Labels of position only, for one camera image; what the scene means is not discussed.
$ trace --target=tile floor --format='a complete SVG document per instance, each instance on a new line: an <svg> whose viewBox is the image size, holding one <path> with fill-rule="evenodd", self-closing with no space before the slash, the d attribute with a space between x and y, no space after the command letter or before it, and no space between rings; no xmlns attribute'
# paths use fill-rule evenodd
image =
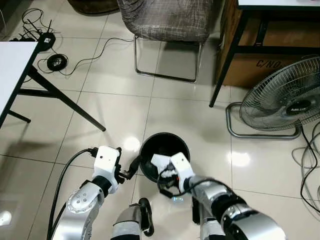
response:
<svg viewBox="0 0 320 240"><path fill-rule="evenodd" d="M96 17L76 13L67 0L22 0L8 22L6 39L22 31L20 16L28 8L44 10L44 21L53 20L57 33L54 49L69 57L65 73L78 60L98 56L107 38L131 40L119 12ZM216 47L214 32L202 55L196 84L141 76L134 71L133 43L112 40L102 57L82 64L71 76L45 74L86 111L103 123L100 132L56 99L18 96L12 109L32 119L25 124L8 116L0 129L0 212L13 213L10 226L0 226L1 240L43 240L54 190L67 160L77 151L99 145L122 147L121 164L127 168L138 154L128 142L143 141L154 133L171 132L190 149L194 171L230 185L257 210L273 217L290 240L320 240L320 218L313 216L300 199L300 168L291 150L304 146L301 137L292 141L240 140L226 129L225 107L241 101L245 89L225 86L215 108L208 107L212 94ZM140 40L139 68L193 77L195 50L181 45ZM38 55L37 62L52 54ZM43 62L40 67L46 70ZM32 81L26 88L40 88ZM234 114L234 128L254 132ZM306 126L310 133L314 123ZM93 173L93 159L84 155L68 170L58 208L68 195ZM308 185L316 197L320 170ZM157 192L156 185L139 171L108 196L93 225L93 240L108 239L118 214L130 203L151 201L155 234L151 239L198 239L192 223L191 199L177 204Z"/></svg>

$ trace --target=table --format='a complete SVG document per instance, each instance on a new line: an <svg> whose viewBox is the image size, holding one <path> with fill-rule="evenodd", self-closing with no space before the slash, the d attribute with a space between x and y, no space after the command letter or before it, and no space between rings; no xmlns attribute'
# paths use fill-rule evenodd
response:
<svg viewBox="0 0 320 240"><path fill-rule="evenodd" d="M101 131L106 128L62 93L32 65L38 52L39 42L0 41L0 127L8 114L29 123L31 120L10 110L16 96L27 95L57 98L95 125ZM21 88L29 76L45 90Z"/></svg>
<svg viewBox="0 0 320 240"><path fill-rule="evenodd" d="M289 8L300 10L306 10L306 8L320 7L319 0L238 0L238 7L240 9L275 9L283 8L288 10Z"/></svg>
<svg viewBox="0 0 320 240"><path fill-rule="evenodd" d="M270 15L271 11L319 11L320 14L320 0L238 0L237 8L242 10L241 16L220 75L215 81L215 89L209 103L210 108L215 105L220 88L235 54L320 55L320 48L318 47L263 46L268 29L268 22L271 20L288 21L285 17L272 18ZM255 44L253 46L239 45L248 19L256 11L261 11L263 17L261 18ZM314 19L304 19L304 21L314 21Z"/></svg>

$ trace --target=fan guard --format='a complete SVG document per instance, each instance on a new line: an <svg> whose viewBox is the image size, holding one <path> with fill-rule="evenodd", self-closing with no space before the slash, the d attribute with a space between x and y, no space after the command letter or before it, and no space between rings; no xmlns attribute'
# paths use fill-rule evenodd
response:
<svg viewBox="0 0 320 240"><path fill-rule="evenodd" d="M260 131L296 128L320 118L320 57L264 79L245 96L239 113L245 124Z"/></svg>

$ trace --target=electric fan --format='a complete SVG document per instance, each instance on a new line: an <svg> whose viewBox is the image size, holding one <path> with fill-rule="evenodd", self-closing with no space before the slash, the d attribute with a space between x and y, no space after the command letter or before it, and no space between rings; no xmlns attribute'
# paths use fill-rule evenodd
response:
<svg viewBox="0 0 320 240"><path fill-rule="evenodd" d="M240 107L241 120L259 131L295 128L292 135L238 134L233 131L231 110ZM265 78L226 109L228 131L237 138L295 139L302 125L320 118L320 57L286 66Z"/></svg>

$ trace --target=fan base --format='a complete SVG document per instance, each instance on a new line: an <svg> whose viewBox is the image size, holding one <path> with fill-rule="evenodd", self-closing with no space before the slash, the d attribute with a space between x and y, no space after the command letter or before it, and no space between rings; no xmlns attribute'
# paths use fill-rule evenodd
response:
<svg viewBox="0 0 320 240"><path fill-rule="evenodd" d="M291 135L275 135L275 134L239 134L232 129L231 124L231 110L235 107L240 107L242 102L233 102L225 108L226 126L229 133L239 139L279 139L279 140L292 140L300 136L302 126L296 126L294 134Z"/></svg>

